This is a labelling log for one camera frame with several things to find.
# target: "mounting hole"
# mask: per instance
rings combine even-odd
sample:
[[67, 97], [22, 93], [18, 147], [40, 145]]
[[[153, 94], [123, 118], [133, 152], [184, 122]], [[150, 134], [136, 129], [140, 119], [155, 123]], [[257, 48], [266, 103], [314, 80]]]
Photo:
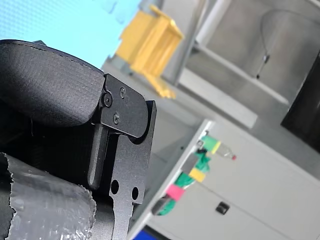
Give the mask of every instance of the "mounting hole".
[[111, 183], [111, 192], [113, 194], [117, 194], [118, 190], [119, 190], [119, 183], [117, 180], [113, 180]]
[[133, 200], [136, 200], [138, 198], [138, 195], [139, 195], [139, 190], [138, 188], [135, 186], [133, 189], [132, 189], [132, 199]]

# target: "yellow box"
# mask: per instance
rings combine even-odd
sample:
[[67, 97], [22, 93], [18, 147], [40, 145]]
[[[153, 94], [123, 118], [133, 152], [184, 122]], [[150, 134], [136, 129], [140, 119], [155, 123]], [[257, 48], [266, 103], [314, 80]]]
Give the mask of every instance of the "yellow box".
[[116, 54], [144, 75], [162, 97], [174, 98], [160, 76], [184, 36], [169, 16], [154, 5], [150, 8], [156, 16], [139, 11], [124, 29]]

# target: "silver duct tape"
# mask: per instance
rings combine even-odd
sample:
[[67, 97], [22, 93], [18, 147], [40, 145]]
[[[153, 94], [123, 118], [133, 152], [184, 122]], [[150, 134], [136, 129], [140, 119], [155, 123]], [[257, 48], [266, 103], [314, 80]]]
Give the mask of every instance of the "silver duct tape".
[[6, 240], [88, 240], [95, 222], [91, 193], [6, 155], [15, 214]]

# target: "plastic bottle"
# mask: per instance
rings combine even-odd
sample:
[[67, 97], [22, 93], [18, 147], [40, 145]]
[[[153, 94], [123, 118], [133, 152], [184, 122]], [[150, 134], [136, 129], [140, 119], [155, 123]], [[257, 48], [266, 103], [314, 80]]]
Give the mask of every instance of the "plastic bottle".
[[202, 138], [202, 141], [203, 141], [203, 148], [207, 150], [207, 155], [210, 156], [210, 155], [218, 154], [223, 158], [236, 160], [237, 156], [232, 152], [232, 150], [227, 145], [220, 142], [219, 140], [206, 135]]
[[220, 144], [220, 146], [218, 147], [215, 153], [223, 158], [232, 159], [232, 160], [237, 159], [237, 156], [234, 155], [232, 150], [223, 143]]

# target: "blue object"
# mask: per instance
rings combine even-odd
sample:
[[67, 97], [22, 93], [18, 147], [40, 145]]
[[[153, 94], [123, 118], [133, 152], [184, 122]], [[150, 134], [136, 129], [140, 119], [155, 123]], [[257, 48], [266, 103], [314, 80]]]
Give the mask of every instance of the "blue object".
[[135, 237], [134, 240], [156, 240], [154, 237], [150, 236], [145, 231], [139, 232], [139, 234]]
[[100, 68], [141, 0], [0, 0], [0, 39], [41, 40]]

